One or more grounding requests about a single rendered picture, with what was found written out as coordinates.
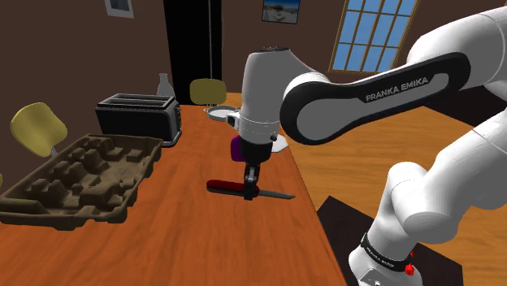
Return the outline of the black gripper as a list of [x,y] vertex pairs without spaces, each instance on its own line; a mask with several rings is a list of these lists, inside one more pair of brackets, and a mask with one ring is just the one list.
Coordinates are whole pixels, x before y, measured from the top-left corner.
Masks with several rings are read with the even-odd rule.
[[266,162],[272,151],[273,142],[254,144],[240,138],[240,153],[246,162],[244,173],[244,199],[252,200],[257,196],[257,182],[261,163]]

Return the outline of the red handled knife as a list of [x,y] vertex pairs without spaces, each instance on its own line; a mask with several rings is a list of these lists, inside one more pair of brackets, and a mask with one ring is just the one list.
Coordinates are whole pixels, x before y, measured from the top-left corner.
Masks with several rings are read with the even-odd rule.
[[[206,182],[206,189],[212,193],[223,193],[243,197],[245,195],[245,185],[243,183],[223,181],[223,180],[208,180]],[[278,193],[268,190],[261,190],[257,185],[253,189],[253,197],[275,197],[282,199],[293,199],[295,196],[290,193]]]

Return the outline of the purple cup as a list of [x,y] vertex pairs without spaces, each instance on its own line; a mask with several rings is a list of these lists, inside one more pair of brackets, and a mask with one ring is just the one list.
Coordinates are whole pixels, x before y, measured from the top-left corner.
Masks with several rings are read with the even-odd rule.
[[230,141],[230,155],[234,162],[244,162],[244,156],[241,153],[241,137],[234,136]]

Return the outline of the white flat plate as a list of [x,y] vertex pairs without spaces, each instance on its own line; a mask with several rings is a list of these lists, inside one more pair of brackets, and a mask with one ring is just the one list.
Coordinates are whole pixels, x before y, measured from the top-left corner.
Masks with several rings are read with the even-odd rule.
[[284,150],[288,147],[288,142],[284,136],[281,134],[277,135],[277,139],[273,141],[271,152],[272,153],[279,153],[280,151]]

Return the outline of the grey round pan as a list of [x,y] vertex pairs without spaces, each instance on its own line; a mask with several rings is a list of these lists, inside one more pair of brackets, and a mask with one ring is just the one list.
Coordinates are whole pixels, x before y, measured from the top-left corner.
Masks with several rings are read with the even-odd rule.
[[219,122],[226,122],[227,116],[231,113],[237,112],[240,108],[234,106],[209,106],[204,109],[208,117],[212,120]]

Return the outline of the orange wooden table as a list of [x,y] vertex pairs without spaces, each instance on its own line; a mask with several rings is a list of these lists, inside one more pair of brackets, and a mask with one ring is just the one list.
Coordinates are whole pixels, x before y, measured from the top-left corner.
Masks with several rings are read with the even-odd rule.
[[262,164],[262,189],[289,200],[211,193],[241,180],[234,130],[200,106],[165,149],[121,224],[72,232],[0,224],[0,286],[346,286],[289,149]]

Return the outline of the yellow chair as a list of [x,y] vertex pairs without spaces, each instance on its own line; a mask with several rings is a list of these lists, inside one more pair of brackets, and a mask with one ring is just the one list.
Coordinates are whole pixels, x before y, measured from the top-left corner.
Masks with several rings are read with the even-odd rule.
[[196,105],[219,105],[227,99],[226,85],[222,80],[196,79],[189,86],[190,99]]
[[42,158],[55,157],[55,146],[67,137],[66,125],[44,102],[21,108],[13,116],[10,130],[23,147]]

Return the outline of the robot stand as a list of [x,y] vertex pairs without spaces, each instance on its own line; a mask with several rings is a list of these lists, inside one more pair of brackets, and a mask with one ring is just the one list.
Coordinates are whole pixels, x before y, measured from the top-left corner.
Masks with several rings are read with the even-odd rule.
[[[373,219],[331,196],[317,214],[347,285],[358,286],[349,267],[349,254],[359,246]],[[462,266],[425,245],[414,247],[414,263],[423,286],[464,286]]]

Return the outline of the grey bottle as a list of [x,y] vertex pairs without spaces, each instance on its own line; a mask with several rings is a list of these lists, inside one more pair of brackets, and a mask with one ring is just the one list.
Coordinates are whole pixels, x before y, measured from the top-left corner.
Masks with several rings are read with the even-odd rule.
[[168,80],[167,73],[160,73],[159,74],[157,95],[158,96],[168,96],[168,97],[175,96],[175,91]]

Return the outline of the black toaster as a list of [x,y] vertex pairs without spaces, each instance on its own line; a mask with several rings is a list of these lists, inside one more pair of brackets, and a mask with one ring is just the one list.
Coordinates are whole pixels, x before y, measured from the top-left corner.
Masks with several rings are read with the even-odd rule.
[[175,96],[117,93],[95,108],[104,134],[162,139],[172,147],[182,135],[180,104]]

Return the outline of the black door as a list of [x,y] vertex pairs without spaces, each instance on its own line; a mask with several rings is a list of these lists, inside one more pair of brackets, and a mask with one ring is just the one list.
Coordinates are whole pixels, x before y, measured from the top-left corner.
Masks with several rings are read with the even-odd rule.
[[223,78],[222,0],[163,0],[176,100],[190,105],[193,80]]

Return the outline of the brown cardboard tray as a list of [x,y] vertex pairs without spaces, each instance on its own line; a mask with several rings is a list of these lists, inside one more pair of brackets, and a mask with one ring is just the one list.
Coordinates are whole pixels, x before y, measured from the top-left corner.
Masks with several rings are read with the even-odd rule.
[[88,134],[0,195],[0,223],[71,231],[87,221],[122,223],[162,140]]

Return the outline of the wooden framed window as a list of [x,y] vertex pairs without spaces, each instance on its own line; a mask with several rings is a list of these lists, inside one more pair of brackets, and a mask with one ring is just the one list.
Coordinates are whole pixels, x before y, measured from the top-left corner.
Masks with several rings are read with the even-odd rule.
[[345,0],[329,70],[379,73],[393,68],[418,2]]

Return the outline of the blue wall picture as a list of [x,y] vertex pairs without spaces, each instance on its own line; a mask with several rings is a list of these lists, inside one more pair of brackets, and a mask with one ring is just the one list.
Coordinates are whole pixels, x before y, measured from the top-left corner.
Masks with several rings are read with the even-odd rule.
[[297,24],[301,0],[263,0],[262,21]]

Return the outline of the white framed wall picture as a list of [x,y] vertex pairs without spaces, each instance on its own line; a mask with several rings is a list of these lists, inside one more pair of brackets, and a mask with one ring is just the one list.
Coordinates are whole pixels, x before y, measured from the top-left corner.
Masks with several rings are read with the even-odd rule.
[[133,19],[132,0],[104,0],[109,16]]

